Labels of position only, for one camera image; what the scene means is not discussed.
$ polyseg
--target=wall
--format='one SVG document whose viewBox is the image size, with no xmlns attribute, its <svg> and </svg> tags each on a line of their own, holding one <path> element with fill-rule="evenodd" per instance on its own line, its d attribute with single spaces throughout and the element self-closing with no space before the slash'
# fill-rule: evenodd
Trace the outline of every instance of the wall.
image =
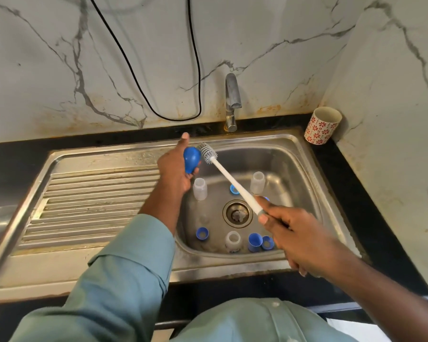
<svg viewBox="0 0 428 342">
<path fill-rule="evenodd" d="M 96 0 L 154 109 L 198 110 L 185 0 Z M 203 114 L 309 112 L 319 103 L 365 0 L 192 0 Z M 0 142 L 168 126 L 155 117 L 89 0 L 0 0 Z"/>
<path fill-rule="evenodd" d="M 428 0 L 369 0 L 322 104 L 338 146 L 428 283 Z"/>
</svg>

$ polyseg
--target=brush head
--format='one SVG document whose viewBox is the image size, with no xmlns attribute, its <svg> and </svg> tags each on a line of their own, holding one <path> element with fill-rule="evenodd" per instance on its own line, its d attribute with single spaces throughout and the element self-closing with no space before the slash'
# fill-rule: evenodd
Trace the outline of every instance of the brush head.
<svg viewBox="0 0 428 342">
<path fill-rule="evenodd" d="M 201 157 L 206 161 L 207 164 L 211 164 L 211 158 L 217 158 L 217 153 L 206 143 L 201 143 L 197 146 L 201 152 Z"/>
</svg>

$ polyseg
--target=blue cap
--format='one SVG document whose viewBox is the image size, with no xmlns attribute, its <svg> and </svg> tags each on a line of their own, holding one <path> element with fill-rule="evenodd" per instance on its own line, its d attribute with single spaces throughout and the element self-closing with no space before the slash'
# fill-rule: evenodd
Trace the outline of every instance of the blue cap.
<svg viewBox="0 0 428 342">
<path fill-rule="evenodd" d="M 240 194 L 234 185 L 230 185 L 230 192 L 233 194 Z"/>
<path fill-rule="evenodd" d="M 185 172 L 191 174 L 200 162 L 201 152 L 193 146 L 189 146 L 184 150 L 184 165 Z"/>
<path fill-rule="evenodd" d="M 262 249 L 270 251 L 274 248 L 274 240 L 271 236 L 265 235 L 263 237 Z"/>
<path fill-rule="evenodd" d="M 209 230 L 205 227 L 200 227 L 197 229 L 197 233 L 196 233 L 197 239 L 200 241 L 204 241 L 208 238 L 209 236 Z"/>
<path fill-rule="evenodd" d="M 252 233 L 249 235 L 249 245 L 247 248 L 251 252 L 258 252 L 260 251 L 260 246 L 263 243 L 263 238 L 259 233 Z"/>
</svg>

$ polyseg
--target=sink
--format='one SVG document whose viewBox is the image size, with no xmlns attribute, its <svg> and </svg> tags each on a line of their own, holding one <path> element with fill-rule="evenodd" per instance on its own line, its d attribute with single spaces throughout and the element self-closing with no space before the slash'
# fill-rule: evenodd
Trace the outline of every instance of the sink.
<svg viewBox="0 0 428 342">
<path fill-rule="evenodd" d="M 262 195 L 274 204 L 302 207 L 359 255 L 300 128 L 193 138 L 207 142 L 219 162 L 249 189 L 265 174 Z M 157 159 L 176 140 L 56 151 L 50 154 L 0 243 L 0 301 L 71 291 L 87 261 L 139 211 L 159 178 Z M 247 249 L 250 233 L 269 233 L 214 165 L 202 163 L 208 196 L 184 195 L 175 235 L 171 282 L 290 270 L 282 251 Z M 196 230 L 206 227 L 200 241 Z M 225 237 L 239 233 L 229 253 Z"/>
</svg>

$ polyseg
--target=shirt sleeve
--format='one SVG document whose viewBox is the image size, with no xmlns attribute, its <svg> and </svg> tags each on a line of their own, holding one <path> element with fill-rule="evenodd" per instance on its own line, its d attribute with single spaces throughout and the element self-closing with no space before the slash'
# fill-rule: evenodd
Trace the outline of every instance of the shirt sleeve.
<svg viewBox="0 0 428 342">
<path fill-rule="evenodd" d="M 174 249 L 162 222 L 137 215 L 89 261 L 63 307 L 29 313 L 10 341 L 150 341 Z"/>
</svg>

